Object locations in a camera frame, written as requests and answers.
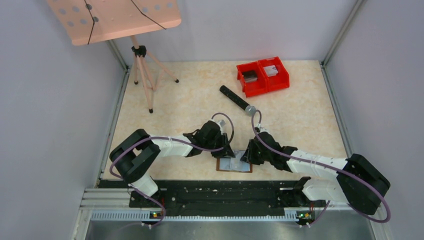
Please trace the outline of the brown leather card holder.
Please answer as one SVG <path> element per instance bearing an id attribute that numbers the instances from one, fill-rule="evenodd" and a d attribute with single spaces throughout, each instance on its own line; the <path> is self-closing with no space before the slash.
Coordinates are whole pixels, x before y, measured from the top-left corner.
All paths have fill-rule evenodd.
<path id="1" fill-rule="evenodd" d="M 233 173 L 252 173 L 253 165 L 241 160 L 244 153 L 244 150 L 237 150 L 234 152 L 235 157 L 218 158 L 216 161 L 216 171 Z"/>

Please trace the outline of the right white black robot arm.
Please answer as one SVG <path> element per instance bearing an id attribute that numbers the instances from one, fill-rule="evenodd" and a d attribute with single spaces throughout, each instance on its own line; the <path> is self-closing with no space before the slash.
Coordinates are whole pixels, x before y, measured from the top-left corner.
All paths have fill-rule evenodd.
<path id="1" fill-rule="evenodd" d="M 299 206 L 307 206 L 311 201 L 334 201 L 369 216 L 380 205 L 388 207 L 384 197 L 390 182 L 360 154 L 349 158 L 315 155 L 293 146 L 281 146 L 263 131 L 249 140 L 241 160 L 253 165 L 269 162 L 278 170 L 305 174 L 293 192 L 293 200 Z"/>

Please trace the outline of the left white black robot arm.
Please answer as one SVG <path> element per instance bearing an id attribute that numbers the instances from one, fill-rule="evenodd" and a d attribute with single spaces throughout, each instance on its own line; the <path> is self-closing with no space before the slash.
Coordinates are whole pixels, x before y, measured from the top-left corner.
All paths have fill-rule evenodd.
<path id="1" fill-rule="evenodd" d="M 210 152 L 216 159 L 235 157 L 228 135 L 223 131 L 224 123 L 208 120 L 201 128 L 174 137 L 152 136 L 144 129 L 137 129 L 111 151 L 109 159 L 123 181 L 142 192 L 141 200 L 154 207 L 160 202 L 161 194 L 148 169 L 157 158 L 188 158 L 202 152 Z"/>

